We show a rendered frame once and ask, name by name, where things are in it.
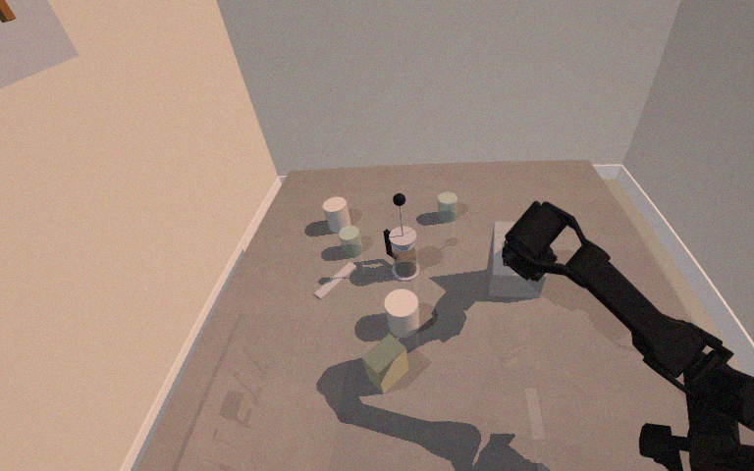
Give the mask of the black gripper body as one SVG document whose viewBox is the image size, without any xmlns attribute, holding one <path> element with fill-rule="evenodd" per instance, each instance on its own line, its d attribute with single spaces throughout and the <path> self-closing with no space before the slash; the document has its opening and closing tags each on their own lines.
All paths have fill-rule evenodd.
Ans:
<svg viewBox="0 0 754 471">
<path fill-rule="evenodd" d="M 731 425 L 739 438 L 738 423 L 716 408 L 706 408 L 691 404 L 686 400 L 688 420 L 699 421 L 705 430 L 719 431 L 721 424 Z M 688 422 L 688 423 L 689 423 Z M 686 437 L 672 436 L 670 426 L 646 423 L 641 428 L 639 452 L 644 457 L 673 460 L 676 450 L 688 452 Z"/>
</svg>

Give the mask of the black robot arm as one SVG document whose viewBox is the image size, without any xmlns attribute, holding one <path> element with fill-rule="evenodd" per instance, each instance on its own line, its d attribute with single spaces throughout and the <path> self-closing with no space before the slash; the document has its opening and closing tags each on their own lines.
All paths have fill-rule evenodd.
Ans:
<svg viewBox="0 0 754 471">
<path fill-rule="evenodd" d="M 581 247 L 565 264 L 550 247 L 568 226 Z M 717 337 L 691 322 L 662 314 L 613 266 L 601 247 L 587 240 L 575 218 L 544 201 L 534 201 L 505 235 L 503 264 L 538 282 L 546 273 L 566 276 L 610 310 L 631 331 L 632 344 L 652 370 L 683 391 L 691 404 L 716 408 L 754 432 L 754 377 L 731 368 L 734 355 Z M 506 243 L 506 241 L 508 243 Z M 708 345 L 711 350 L 703 352 Z M 682 385 L 675 378 L 683 373 Z M 689 422 L 691 471 L 754 471 L 754 450 L 743 449 L 731 425 L 719 431 Z"/>
</svg>

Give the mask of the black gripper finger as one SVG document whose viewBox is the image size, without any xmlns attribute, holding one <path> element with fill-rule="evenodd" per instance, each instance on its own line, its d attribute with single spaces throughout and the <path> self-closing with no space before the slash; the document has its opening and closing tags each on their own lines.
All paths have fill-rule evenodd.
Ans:
<svg viewBox="0 0 754 471">
<path fill-rule="evenodd" d="M 673 460 L 661 460 L 654 458 L 656 463 L 659 463 L 667 467 L 668 471 L 683 471 L 679 450 L 675 451 Z"/>
</svg>

